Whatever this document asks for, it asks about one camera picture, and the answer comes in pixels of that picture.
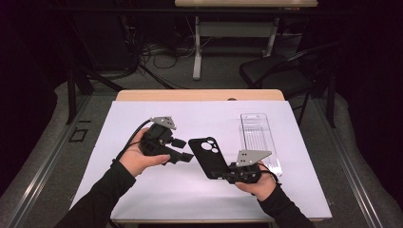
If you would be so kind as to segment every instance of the gray floor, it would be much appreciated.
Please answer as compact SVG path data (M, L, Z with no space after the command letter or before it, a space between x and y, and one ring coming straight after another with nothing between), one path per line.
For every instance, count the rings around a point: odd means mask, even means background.
M297 39L278 42L277 52L289 55L295 51ZM193 58L180 58L169 69L157 68L152 59L147 62L154 73L177 85L188 88L245 88L238 75L238 66L250 59L259 58L264 42L260 39L213 39L203 48L201 80L193 81ZM174 60L167 56L155 59L159 67L169 66ZM139 70L135 74L115 81L125 88L149 89L163 87L151 77ZM41 140L29 156L26 164L0 199L0 227L7 227L10 222L15 227L51 227L68 210L71 198L78 188L84 174L86 163L96 143L107 111L116 93L106 86L93 82L96 93L83 97L80 115L72 125L65 125L67 120L67 85L56 89L58 105L53 118ZM312 100L308 104L301 134L310 153L317 176L326 198L330 202L333 218L317 223L317 227L403 227L403 216L395 201L379 184L371 168L362 159L355 145L347 104L336 98L336 129L330 129L323 121L323 101ZM82 142L75 142L74 129L85 129L86 137ZM59 139L67 136L63 143ZM362 184L364 197L371 204L360 204L362 191L355 190L355 184L349 180L342 149L353 164L353 172ZM60 151L60 156L51 157ZM29 194L32 181L37 180L38 171L43 170L44 161L53 158L51 174L42 179L43 185L37 186L37 194ZM372 225L365 211L375 212L379 223Z

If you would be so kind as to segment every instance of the white table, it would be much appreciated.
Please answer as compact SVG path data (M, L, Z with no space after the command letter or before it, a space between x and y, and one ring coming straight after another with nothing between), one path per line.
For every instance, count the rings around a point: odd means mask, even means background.
M228 98L256 100L223 101ZM331 212L292 109L282 100L278 90L121 92L109 110L73 204L104 174L134 129L150 117L171 116L178 127L173 136L178 139L215 138L229 163L236 160L240 149L240 113L262 112L268 117L282 166L283 175L279 179L283 190L309 219L330 218ZM179 151L191 153L188 146ZM273 220L261 211L255 197L225 180L209 180L195 158L190 163L146 169L122 196L111 218L124 223Z
M307 8L316 7L317 0L175 0L177 7L187 8ZM201 22L196 17L196 54L193 80L201 78L201 36L268 37L263 56L270 56L278 30L278 18L273 22Z

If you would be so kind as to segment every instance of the gray carpet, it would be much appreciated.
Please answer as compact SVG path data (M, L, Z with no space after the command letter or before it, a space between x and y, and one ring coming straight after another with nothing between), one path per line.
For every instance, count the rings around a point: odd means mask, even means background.
M297 39L278 42L277 51L289 55L295 51L296 44ZM193 58L191 57L180 58L176 65L169 69L155 67L152 59L146 65L154 73L172 83L189 88L245 88L244 82L238 75L238 66L250 59L259 58L264 46L265 42L261 39L210 41L203 48L201 80L198 82L192 80ZM159 67L170 66L174 60L171 57L159 56L155 59L155 63ZM125 88L163 88L151 77L142 74L140 70L115 82ZM110 104L116 95L111 92L110 88L100 83L93 82L93 84L97 92L90 97L87 107L77 124L73 126L75 132L69 135L70 142L66 142L62 147L61 157L36 202L28 210L27 217L22 219L21 227L52 227L71 205L70 199L84 175L86 163L103 126ZM0 199L0 211L2 212L0 227L6 227L9 220L12 219L14 209L17 208L18 202L34 178L41 162L51 153L55 141L65 129L64 122L67 120L66 85L61 85L57 89L57 93L60 103L51 123L19 176ZM300 99L295 99L291 101L291 104L299 102ZM337 96L336 132L343 140L355 165L355 170L368 190L375 211L381 218L384 227L403 227L401 210L380 186L356 149L354 131L348 118L347 107L344 100ZM320 114L321 109L314 101L310 101L300 127L324 194L332 202L330 208L333 218L318 222L316 226L368 227L357 203L355 192L340 165L336 146L326 130L326 123L320 119Z

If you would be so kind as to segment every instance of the black chair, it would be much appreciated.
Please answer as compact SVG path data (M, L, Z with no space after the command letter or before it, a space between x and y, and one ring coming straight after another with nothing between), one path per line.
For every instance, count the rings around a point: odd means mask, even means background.
M293 108L301 108L297 120L300 125L310 95L321 96L330 85L339 46L339 42L334 42L300 51L289 58L275 54L243 63L240 77L248 88L279 89L287 101L305 94L303 104Z

